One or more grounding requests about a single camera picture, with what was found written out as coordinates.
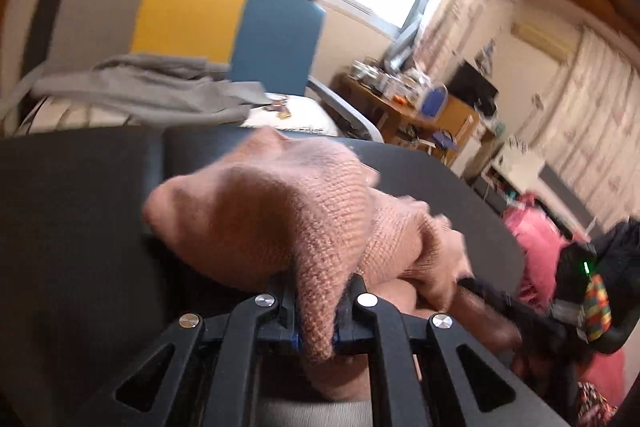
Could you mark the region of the air conditioner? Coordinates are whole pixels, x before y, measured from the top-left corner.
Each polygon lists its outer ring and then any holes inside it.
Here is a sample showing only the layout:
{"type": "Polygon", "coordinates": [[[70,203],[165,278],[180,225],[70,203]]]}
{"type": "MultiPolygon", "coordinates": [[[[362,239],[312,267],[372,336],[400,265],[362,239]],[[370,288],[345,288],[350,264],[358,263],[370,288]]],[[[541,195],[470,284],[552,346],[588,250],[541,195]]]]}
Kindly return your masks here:
{"type": "Polygon", "coordinates": [[[553,60],[564,63],[575,53],[575,47],[529,23],[513,23],[511,35],[553,60]]]}

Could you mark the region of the wooden desk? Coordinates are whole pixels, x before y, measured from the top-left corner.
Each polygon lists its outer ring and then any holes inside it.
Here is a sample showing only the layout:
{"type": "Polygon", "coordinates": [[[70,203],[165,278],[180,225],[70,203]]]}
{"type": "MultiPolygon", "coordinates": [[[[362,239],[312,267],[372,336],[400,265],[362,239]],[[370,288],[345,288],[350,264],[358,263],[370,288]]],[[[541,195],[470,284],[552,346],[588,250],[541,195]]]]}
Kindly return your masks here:
{"type": "Polygon", "coordinates": [[[385,143],[409,148],[409,139],[401,138],[399,132],[410,129],[416,132],[418,139],[430,142],[433,142],[433,135],[437,131],[449,133],[454,139],[456,149],[433,152],[433,155],[448,167],[458,158],[480,123],[477,111],[453,96],[448,98],[437,118],[428,118],[409,106],[381,98],[357,80],[350,78],[346,72],[335,75],[330,88],[366,116],[381,132],[385,143]]]}

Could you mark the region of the grey cloth on chair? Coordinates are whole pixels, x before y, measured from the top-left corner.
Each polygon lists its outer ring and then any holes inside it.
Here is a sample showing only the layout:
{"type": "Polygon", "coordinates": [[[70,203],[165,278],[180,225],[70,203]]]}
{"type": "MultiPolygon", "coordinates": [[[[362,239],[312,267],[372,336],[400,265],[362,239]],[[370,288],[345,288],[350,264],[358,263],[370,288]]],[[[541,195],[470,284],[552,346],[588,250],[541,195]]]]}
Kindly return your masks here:
{"type": "Polygon", "coordinates": [[[230,66],[203,57],[115,55],[83,72],[35,80],[32,93],[89,103],[145,124],[242,124],[272,103],[258,81],[232,81],[230,66]]]}

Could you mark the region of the pink knitted sweater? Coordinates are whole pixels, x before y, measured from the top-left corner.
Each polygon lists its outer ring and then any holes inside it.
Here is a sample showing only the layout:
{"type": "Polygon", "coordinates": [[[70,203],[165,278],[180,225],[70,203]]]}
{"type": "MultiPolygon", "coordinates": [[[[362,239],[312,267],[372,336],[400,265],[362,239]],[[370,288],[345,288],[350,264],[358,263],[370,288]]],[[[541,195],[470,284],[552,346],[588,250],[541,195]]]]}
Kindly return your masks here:
{"type": "Polygon", "coordinates": [[[341,143],[262,127],[212,165],[160,184],[143,217],[183,262],[222,285],[263,291],[274,274],[292,272],[308,379],[329,399],[362,401],[371,394],[366,358],[333,348],[349,280],[362,277],[425,317],[448,310],[457,281],[471,274],[463,236],[446,217],[376,182],[341,143]]]}

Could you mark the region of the grey yellow blue chair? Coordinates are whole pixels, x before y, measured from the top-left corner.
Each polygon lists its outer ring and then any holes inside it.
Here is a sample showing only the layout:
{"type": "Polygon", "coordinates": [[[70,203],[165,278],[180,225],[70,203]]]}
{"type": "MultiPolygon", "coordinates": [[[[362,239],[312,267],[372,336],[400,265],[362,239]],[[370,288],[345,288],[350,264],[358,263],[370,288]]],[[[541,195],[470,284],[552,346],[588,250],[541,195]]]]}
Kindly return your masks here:
{"type": "Polygon", "coordinates": [[[366,117],[310,75],[323,20],[309,0],[55,0],[46,56],[29,76],[87,70],[125,53],[206,58],[271,93],[314,90],[363,139],[380,142],[366,117]]]}

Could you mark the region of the pink bag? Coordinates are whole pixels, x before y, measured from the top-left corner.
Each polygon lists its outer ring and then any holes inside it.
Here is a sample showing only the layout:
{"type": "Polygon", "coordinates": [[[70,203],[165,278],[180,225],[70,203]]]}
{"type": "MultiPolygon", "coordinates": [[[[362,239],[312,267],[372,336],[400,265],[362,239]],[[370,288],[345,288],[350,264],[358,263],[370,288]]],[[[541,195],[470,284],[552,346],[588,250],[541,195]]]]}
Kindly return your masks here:
{"type": "MultiPolygon", "coordinates": [[[[537,195],[525,192],[504,210],[502,221],[518,241],[524,255],[524,271],[518,298],[539,312],[547,310],[555,290],[555,270],[561,249],[570,243],[538,205],[537,195]]],[[[579,379],[594,384],[608,403],[619,407],[626,397],[625,353],[593,355],[579,379]]]]}

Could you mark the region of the black monitor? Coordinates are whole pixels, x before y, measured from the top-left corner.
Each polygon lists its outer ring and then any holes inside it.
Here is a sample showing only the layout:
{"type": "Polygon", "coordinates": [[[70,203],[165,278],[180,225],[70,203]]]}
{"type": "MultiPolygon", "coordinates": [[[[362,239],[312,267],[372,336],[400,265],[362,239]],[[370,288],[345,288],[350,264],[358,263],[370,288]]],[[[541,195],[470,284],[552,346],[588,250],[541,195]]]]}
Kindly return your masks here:
{"type": "Polygon", "coordinates": [[[447,84],[448,93],[485,118],[497,113],[498,89],[474,66],[464,61],[447,84]]]}

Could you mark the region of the blue round item on desk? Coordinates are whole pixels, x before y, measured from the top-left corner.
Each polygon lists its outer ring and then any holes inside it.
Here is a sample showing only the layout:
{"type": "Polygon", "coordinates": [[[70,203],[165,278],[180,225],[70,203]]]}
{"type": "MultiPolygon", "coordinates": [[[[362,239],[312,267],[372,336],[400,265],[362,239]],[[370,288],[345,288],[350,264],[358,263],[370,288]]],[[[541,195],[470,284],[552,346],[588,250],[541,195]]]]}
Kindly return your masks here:
{"type": "Polygon", "coordinates": [[[426,118],[437,118],[447,104],[448,90],[443,84],[431,87],[425,95],[420,112],[426,118]]]}

